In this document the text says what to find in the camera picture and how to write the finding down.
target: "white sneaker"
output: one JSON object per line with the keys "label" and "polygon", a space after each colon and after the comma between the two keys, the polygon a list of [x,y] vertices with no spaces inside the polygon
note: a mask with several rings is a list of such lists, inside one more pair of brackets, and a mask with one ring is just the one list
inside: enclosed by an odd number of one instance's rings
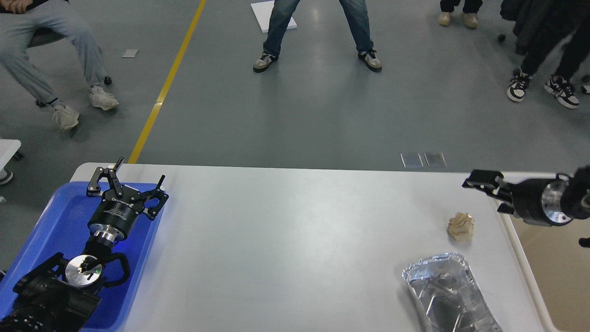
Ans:
{"label": "white sneaker", "polygon": [[519,72],[514,75],[514,78],[510,80],[512,84],[506,91],[508,98],[515,103],[520,103],[525,98],[526,89],[529,88],[529,82],[532,77],[532,75],[525,74],[522,70],[519,70]]}
{"label": "white sneaker", "polygon": [[576,92],[572,83],[563,77],[551,76],[549,81],[545,84],[545,90],[551,93],[555,99],[569,109],[577,109],[580,107],[580,101],[573,95]]}
{"label": "white sneaker", "polygon": [[474,12],[470,12],[470,13],[464,13],[461,12],[461,14],[459,15],[459,17],[463,20],[463,23],[465,23],[465,26],[468,28],[472,28],[475,29],[479,26],[479,22],[477,21],[477,13]]}
{"label": "white sneaker", "polygon": [[263,71],[267,70],[271,63],[277,61],[278,58],[272,56],[269,52],[262,52],[260,58],[256,60],[254,63],[254,72],[255,73],[262,73]]}
{"label": "white sneaker", "polygon": [[450,12],[442,12],[438,16],[438,23],[443,27],[448,27],[451,24],[451,13]]}
{"label": "white sneaker", "polygon": [[79,117],[80,114],[69,106],[56,105],[53,108],[53,122],[57,123],[62,131],[77,126]]}
{"label": "white sneaker", "polygon": [[379,73],[383,68],[381,61],[375,56],[375,50],[370,49],[368,51],[363,51],[359,53],[359,59],[361,59],[368,69],[374,71],[375,73]]}
{"label": "white sneaker", "polygon": [[103,110],[113,109],[119,104],[117,99],[110,93],[106,93],[102,87],[93,86],[90,88],[90,102],[92,106],[102,108]]}

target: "crumpled paper ball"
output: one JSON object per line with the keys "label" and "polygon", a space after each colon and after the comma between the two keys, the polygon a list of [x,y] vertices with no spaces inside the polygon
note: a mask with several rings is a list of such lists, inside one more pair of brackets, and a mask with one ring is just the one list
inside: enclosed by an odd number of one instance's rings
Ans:
{"label": "crumpled paper ball", "polygon": [[447,232],[459,242],[471,240],[475,228],[475,220],[469,213],[458,212],[455,218],[448,221]]}

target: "white board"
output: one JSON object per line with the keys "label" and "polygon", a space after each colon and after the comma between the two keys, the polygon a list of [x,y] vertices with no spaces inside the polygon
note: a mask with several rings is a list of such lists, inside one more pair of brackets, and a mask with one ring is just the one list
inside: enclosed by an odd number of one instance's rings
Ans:
{"label": "white board", "polygon": [[[263,33],[268,32],[268,22],[270,21],[270,13],[273,11],[274,1],[257,2],[250,5],[254,11],[260,30],[262,30]],[[287,29],[293,28],[297,28],[297,23],[295,23],[295,20],[291,17]]]}

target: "white table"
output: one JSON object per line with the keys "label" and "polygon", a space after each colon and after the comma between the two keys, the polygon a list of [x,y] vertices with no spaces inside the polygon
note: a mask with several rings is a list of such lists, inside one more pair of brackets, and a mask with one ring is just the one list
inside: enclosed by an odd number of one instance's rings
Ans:
{"label": "white table", "polygon": [[0,138],[0,170],[6,166],[10,158],[21,147],[21,141],[17,139],[1,139]]}
{"label": "white table", "polygon": [[[107,164],[83,164],[72,181]],[[468,174],[136,164],[117,174],[165,174],[170,194],[125,332],[421,331],[401,272],[444,252],[466,257],[505,332],[552,331],[495,203],[461,188]],[[470,243],[446,233],[458,211],[476,220]]]}

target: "aluminum foil tray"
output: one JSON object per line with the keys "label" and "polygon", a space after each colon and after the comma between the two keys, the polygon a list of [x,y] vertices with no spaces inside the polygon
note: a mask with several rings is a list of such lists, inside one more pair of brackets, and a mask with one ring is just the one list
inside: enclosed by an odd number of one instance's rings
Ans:
{"label": "aluminum foil tray", "polygon": [[408,265],[402,274],[426,332],[502,332],[488,309],[469,264],[443,253]]}

